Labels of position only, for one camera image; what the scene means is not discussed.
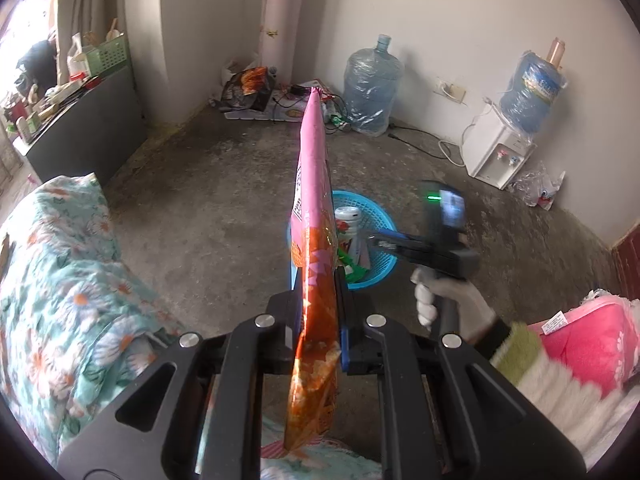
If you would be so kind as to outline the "white fleece sleeve forearm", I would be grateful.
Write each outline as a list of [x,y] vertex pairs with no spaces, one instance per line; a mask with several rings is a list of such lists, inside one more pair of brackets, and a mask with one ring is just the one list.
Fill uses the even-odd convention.
[[623,430],[632,427],[639,406],[638,387],[605,394],[594,382],[580,382],[568,366],[549,358],[540,337],[522,323],[495,320],[470,341],[578,448],[589,470],[623,452]]

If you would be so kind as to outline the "white gloved right hand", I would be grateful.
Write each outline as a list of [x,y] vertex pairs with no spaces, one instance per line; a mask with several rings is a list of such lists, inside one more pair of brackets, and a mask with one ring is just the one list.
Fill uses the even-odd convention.
[[436,297],[451,299],[458,304],[460,334],[467,341],[480,338],[496,322],[496,312],[468,281],[438,278],[433,270],[418,266],[411,275],[411,283],[416,297],[416,315],[419,323],[428,330],[438,317]]

